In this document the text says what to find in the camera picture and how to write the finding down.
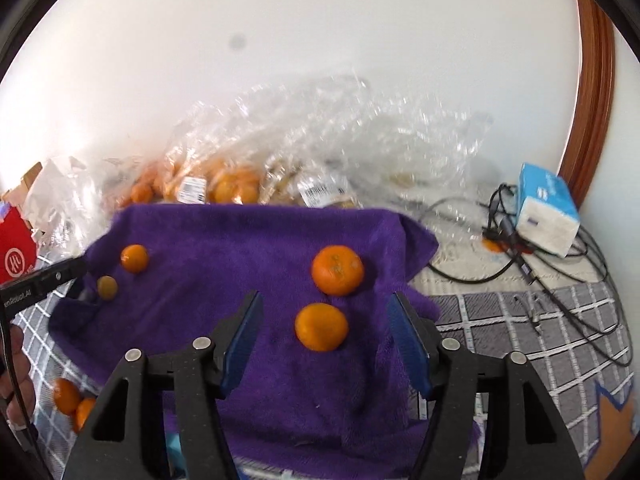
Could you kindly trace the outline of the person's hand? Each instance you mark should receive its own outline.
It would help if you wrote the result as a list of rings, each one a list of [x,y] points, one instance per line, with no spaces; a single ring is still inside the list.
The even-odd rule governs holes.
[[[32,420],[32,415],[35,411],[36,394],[35,386],[30,377],[30,368],[32,363],[23,351],[24,334],[21,327],[14,324],[10,325],[11,330],[11,346],[12,346],[12,358],[14,362],[15,375],[17,385],[20,387],[21,395],[23,397],[23,404],[26,408],[27,415],[24,415],[21,409],[21,404],[18,402],[15,396],[11,382],[11,377],[8,372],[5,372],[1,376],[1,397],[2,399],[11,398],[11,402],[6,408],[6,416],[15,429],[23,429]]]

